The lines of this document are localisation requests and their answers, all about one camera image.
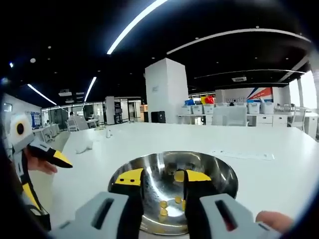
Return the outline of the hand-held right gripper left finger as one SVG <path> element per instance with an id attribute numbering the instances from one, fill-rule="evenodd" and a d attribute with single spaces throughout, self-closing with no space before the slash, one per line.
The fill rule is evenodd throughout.
<path id="1" fill-rule="evenodd" d="M 118 176 L 110 192 L 101 192 L 53 229 L 52 239 L 137 239 L 142 222 L 144 169 Z"/>

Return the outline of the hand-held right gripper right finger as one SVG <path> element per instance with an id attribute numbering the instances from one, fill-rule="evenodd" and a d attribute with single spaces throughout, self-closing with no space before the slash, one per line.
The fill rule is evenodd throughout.
<path id="1" fill-rule="evenodd" d="M 254 221 L 229 194 L 220 194 L 202 172 L 184 170 L 184 212 L 191 239 L 278 239 L 281 233 Z"/>

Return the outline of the person's left hand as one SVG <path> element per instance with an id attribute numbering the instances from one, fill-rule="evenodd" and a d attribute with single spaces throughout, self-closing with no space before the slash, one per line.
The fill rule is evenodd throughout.
<path id="1" fill-rule="evenodd" d="M 57 173 L 56 166 L 47 161 L 39 160 L 37 157 L 27 157 L 27 167 L 30 171 L 40 171 L 48 175 Z"/>

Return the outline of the person's right hand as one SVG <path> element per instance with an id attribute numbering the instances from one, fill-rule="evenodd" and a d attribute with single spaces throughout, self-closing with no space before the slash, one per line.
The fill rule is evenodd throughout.
<path id="1" fill-rule="evenodd" d="M 272 229 L 284 233 L 288 231 L 294 223 L 290 217 L 279 212 L 261 211 L 257 214 L 256 222 L 263 222 Z"/>

